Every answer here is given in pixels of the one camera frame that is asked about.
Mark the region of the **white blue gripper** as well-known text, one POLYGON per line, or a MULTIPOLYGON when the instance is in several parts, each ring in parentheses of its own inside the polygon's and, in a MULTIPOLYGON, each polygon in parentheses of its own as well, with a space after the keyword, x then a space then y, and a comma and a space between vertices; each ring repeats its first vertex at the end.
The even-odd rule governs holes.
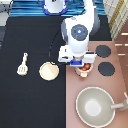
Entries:
POLYGON ((58 61, 69 64, 70 66, 83 66, 85 63, 93 64, 96 58, 94 52, 85 52, 82 54, 74 54, 68 45, 61 46, 59 50, 58 61))

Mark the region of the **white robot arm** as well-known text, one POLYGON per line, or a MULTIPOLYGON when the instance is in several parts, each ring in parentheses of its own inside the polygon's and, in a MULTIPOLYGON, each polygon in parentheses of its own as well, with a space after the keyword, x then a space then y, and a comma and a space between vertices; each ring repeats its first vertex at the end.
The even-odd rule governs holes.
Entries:
POLYGON ((99 18, 94 0, 83 0, 85 13, 65 18, 61 34, 65 45, 60 47, 58 61, 73 67, 93 63, 97 54, 88 50, 89 36, 97 32, 99 18))

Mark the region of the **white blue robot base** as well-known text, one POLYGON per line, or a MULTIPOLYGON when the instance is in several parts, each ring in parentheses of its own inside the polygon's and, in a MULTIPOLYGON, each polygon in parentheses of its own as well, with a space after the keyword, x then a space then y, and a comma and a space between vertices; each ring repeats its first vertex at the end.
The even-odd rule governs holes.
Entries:
POLYGON ((60 15, 66 11, 65 0, 44 0, 44 13, 48 15, 60 15))

